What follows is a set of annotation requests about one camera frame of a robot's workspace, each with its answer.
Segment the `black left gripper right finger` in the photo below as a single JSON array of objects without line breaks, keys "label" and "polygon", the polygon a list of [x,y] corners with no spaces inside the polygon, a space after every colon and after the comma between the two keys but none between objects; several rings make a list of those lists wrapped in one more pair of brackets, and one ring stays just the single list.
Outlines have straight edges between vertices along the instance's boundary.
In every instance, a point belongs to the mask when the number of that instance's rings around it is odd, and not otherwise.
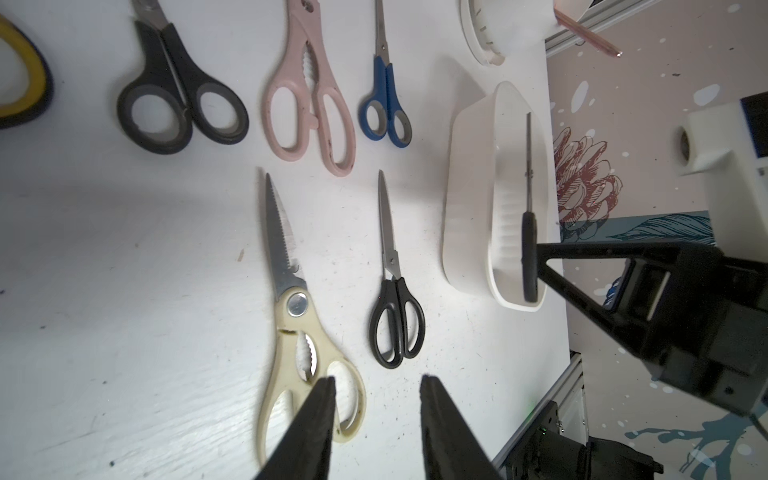
[{"label": "black left gripper right finger", "polygon": [[423,375],[421,438],[426,479],[500,479],[440,379]]}]

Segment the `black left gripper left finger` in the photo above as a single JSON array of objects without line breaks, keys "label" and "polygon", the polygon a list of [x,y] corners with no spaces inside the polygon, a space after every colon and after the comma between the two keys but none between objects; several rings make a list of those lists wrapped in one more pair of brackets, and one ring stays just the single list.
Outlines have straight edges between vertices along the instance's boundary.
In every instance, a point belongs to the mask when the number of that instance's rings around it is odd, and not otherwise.
[{"label": "black left gripper left finger", "polygon": [[323,480],[330,470],[336,386],[320,379],[256,480]]}]

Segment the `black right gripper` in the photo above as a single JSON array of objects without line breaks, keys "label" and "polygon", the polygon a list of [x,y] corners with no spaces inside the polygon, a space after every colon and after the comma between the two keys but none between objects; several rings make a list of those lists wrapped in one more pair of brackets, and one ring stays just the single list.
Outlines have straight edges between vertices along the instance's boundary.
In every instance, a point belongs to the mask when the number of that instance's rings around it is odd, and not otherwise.
[{"label": "black right gripper", "polygon": [[[546,265],[626,261],[611,310]],[[767,265],[682,242],[546,243],[538,277],[664,383],[741,416],[767,391]]]}]

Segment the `white handled scissors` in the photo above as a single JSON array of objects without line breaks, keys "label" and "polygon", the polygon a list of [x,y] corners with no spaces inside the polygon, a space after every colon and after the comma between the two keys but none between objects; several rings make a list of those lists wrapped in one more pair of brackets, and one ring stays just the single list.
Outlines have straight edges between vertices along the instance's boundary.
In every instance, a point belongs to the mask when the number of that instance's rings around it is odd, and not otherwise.
[{"label": "white handled scissors", "polygon": [[[301,266],[291,258],[295,250],[293,233],[269,174],[265,175],[264,200],[266,244],[275,291],[276,345],[269,382],[256,424],[256,452],[261,466],[265,466],[268,461],[268,425],[280,396],[289,395],[292,413],[297,414],[317,381],[329,375],[332,364],[338,363],[346,368],[354,385],[353,413],[348,419],[335,415],[333,440],[346,443],[354,438],[363,424],[367,410],[363,378],[324,330]],[[299,373],[296,366],[296,347],[300,335],[304,335],[314,346],[310,358],[316,361],[316,369],[304,375]]]}]

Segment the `large black scissors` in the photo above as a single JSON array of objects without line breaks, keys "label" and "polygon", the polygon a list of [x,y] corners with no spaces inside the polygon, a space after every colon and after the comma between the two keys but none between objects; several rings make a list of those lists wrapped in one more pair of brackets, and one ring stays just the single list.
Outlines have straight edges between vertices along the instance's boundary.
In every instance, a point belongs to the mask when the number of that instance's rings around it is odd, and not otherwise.
[{"label": "large black scissors", "polygon": [[[382,244],[383,278],[377,302],[369,321],[369,343],[376,361],[386,369],[395,369],[404,359],[415,358],[421,351],[426,332],[426,319],[419,301],[408,289],[401,275],[399,254],[395,246],[392,215],[384,172],[378,173],[378,208]],[[415,339],[408,336],[408,305],[415,311]],[[379,324],[387,318],[391,349],[384,353],[378,342]]]}]

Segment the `blue handled scissors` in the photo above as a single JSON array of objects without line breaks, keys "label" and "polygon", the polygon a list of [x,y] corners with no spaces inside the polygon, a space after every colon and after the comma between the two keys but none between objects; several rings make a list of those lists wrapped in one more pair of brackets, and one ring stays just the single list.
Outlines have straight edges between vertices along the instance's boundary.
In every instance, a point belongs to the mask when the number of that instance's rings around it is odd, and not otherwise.
[{"label": "blue handled scissors", "polygon": [[375,1],[376,53],[373,61],[373,89],[358,112],[361,131],[370,140],[388,136],[398,148],[406,148],[412,140],[412,126],[402,109],[396,92],[393,65],[386,40],[383,1]]}]

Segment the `pink kitchen scissors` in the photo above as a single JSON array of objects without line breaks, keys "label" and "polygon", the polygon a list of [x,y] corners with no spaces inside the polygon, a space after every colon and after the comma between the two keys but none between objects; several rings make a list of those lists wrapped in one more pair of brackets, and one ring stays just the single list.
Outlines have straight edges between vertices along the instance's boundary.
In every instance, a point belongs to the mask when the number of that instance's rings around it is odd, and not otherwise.
[{"label": "pink kitchen scissors", "polygon": [[[318,133],[322,161],[327,170],[337,176],[348,176],[356,160],[356,135],[352,115],[337,85],[328,61],[317,1],[288,0],[288,34],[282,61],[266,88],[262,103],[262,121],[268,144],[278,158],[297,161],[307,151],[309,134]],[[297,141],[291,148],[280,144],[274,131],[272,106],[280,89],[289,90],[297,103]],[[338,109],[344,128],[345,156],[334,156],[329,117],[325,100],[329,98]]]}]

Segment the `black handled scissors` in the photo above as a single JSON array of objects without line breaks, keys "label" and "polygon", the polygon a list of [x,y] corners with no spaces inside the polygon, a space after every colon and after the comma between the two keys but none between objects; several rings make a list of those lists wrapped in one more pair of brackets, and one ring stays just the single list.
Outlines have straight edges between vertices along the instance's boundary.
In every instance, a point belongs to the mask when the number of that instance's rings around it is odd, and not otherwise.
[{"label": "black handled scissors", "polygon": [[[145,65],[117,99],[116,113],[123,132],[139,147],[159,155],[182,151],[189,144],[194,127],[219,144],[241,142],[248,133],[250,121],[240,97],[194,62],[159,2],[134,1],[132,5]],[[202,105],[205,94],[219,95],[233,108],[235,124],[232,127],[216,127],[207,119]],[[149,95],[169,104],[179,126],[173,137],[165,140],[152,137],[134,120],[134,104]]]}]

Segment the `yellow handled scissors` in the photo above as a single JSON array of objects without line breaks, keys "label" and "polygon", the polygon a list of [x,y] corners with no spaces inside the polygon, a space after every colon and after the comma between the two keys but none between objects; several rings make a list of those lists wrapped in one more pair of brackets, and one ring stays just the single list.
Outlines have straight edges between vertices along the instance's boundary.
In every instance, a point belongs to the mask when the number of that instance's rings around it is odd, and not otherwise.
[{"label": "yellow handled scissors", "polygon": [[29,123],[44,114],[53,101],[55,82],[42,52],[5,16],[1,16],[1,40],[21,59],[28,79],[21,97],[1,107],[1,129],[5,130]]}]

